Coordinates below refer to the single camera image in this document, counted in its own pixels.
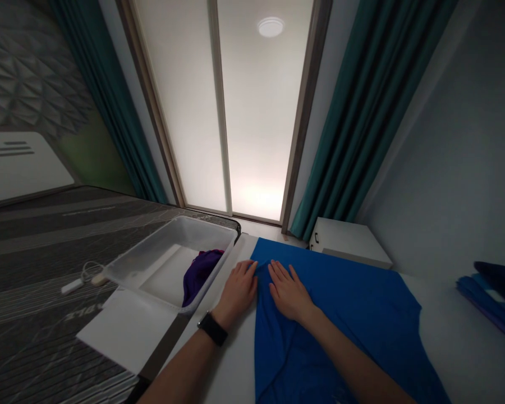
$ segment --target curtain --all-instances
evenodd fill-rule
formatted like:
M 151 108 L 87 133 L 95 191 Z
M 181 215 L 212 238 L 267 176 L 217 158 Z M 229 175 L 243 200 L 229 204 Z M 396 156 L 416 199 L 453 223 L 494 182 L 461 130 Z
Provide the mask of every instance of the curtain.
M 290 231 L 352 222 L 457 0 L 361 0 L 313 168 Z
M 98 1 L 50 0 L 50 5 L 137 196 L 166 203 Z

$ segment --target blue t-shirt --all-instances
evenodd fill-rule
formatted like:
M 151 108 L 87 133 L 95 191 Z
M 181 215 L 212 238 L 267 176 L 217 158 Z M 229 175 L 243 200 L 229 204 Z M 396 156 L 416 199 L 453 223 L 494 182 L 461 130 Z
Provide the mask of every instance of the blue t-shirt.
M 400 275 L 258 239 L 256 401 L 355 403 L 320 344 L 286 319 L 269 293 L 268 263 L 292 264 L 314 303 L 418 403 L 450 403 L 419 337 L 421 306 Z

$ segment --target person's left hand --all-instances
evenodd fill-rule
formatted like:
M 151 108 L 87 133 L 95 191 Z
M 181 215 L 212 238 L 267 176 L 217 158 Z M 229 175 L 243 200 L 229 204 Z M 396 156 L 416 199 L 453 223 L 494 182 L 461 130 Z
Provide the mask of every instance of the person's left hand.
M 227 332 L 256 296 L 258 277 L 254 272 L 257 265 L 258 262 L 252 260 L 237 263 L 224 285 L 219 303 L 212 310 L 215 321 Z

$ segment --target floor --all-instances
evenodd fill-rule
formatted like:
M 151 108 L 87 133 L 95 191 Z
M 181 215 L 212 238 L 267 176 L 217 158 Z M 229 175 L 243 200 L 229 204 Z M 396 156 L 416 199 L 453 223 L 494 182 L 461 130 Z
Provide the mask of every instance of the floor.
M 252 222 L 245 219 L 232 218 L 241 225 L 243 233 L 250 234 L 251 236 L 266 238 L 267 240 L 278 241 L 284 244 L 290 244 L 295 247 L 306 248 L 307 243 L 295 237 L 285 236 L 281 234 L 281 228 L 270 226 L 268 224 Z

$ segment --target ceiling light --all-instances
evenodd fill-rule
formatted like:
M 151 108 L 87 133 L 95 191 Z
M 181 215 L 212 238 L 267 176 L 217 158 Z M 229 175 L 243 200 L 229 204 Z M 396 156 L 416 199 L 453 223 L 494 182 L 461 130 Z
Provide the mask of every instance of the ceiling light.
M 284 30 L 284 21 L 277 17 L 267 17 L 258 23 L 258 32 L 266 38 L 280 35 Z

